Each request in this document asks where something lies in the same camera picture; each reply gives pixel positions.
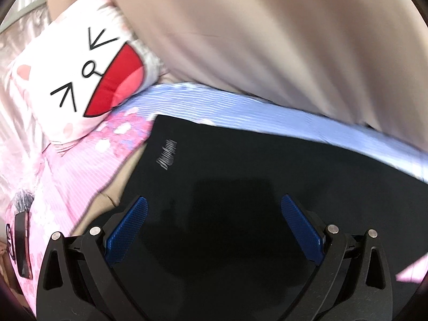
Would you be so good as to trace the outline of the black pants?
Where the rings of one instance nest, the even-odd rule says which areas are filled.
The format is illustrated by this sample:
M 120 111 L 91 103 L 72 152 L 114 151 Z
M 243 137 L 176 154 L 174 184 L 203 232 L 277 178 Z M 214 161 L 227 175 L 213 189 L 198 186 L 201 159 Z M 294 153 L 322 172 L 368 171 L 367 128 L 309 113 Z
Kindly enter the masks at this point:
M 379 233 L 390 272 L 427 252 L 427 185 L 362 154 L 156 118 L 121 204 L 148 215 L 114 271 L 151 320 L 277 320 L 314 270 L 290 195 L 349 234 Z

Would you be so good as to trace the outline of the black smartphone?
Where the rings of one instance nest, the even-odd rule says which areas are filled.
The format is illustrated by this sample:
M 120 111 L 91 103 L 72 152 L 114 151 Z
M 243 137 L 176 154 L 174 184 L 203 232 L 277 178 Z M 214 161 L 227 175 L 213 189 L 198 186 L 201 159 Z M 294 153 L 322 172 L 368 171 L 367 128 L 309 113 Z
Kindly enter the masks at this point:
M 14 249 L 17 271 L 20 277 L 33 279 L 29 250 L 29 211 L 14 217 Z

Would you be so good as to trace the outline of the pink floral bed sheet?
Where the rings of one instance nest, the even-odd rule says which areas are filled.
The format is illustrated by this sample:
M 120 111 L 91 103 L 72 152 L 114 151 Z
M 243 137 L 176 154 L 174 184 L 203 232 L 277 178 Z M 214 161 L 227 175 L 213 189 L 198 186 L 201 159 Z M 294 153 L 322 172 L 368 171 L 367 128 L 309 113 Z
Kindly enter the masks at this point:
M 52 146 L 30 161 L 2 157 L 5 201 L 22 189 L 35 200 L 30 227 L 30 262 L 38 275 L 49 233 L 73 231 L 89 213 L 124 162 L 144 143 L 159 114 L 205 125 L 303 138 L 367 155 L 420 181 L 427 180 L 427 154 L 368 128 L 270 104 L 202 85 L 156 85 L 117 108 L 65 154 Z

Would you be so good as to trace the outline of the white cat face pillow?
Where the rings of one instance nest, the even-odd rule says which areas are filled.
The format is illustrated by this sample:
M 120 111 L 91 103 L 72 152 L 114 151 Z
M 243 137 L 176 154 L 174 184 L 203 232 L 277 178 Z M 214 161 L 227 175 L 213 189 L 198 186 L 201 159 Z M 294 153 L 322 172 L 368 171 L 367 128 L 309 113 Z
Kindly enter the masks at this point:
M 112 0 L 77 0 L 25 47 L 12 75 L 47 140 L 69 145 L 157 82 L 162 67 Z

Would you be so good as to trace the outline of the silver satin curtain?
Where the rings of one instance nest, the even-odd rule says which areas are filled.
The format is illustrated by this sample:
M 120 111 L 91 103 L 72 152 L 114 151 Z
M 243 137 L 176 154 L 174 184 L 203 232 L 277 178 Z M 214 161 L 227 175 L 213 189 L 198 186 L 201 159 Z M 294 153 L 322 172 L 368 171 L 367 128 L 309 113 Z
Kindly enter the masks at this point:
M 47 0 L 1 0 L 1 80 L 23 49 L 51 22 Z

